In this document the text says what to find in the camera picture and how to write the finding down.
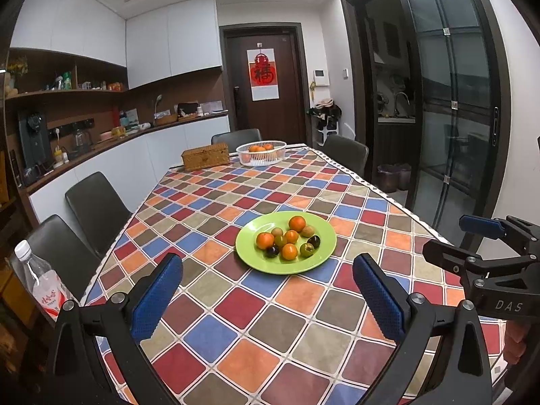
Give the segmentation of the person right hand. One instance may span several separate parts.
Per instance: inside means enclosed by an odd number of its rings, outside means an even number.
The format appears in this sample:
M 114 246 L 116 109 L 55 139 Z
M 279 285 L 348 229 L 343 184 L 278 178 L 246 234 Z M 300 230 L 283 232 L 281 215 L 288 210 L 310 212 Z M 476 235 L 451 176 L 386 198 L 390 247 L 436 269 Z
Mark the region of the person right hand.
M 528 323 L 507 321 L 504 333 L 504 360 L 509 365 L 516 365 L 526 350 L 525 339 L 530 331 Z

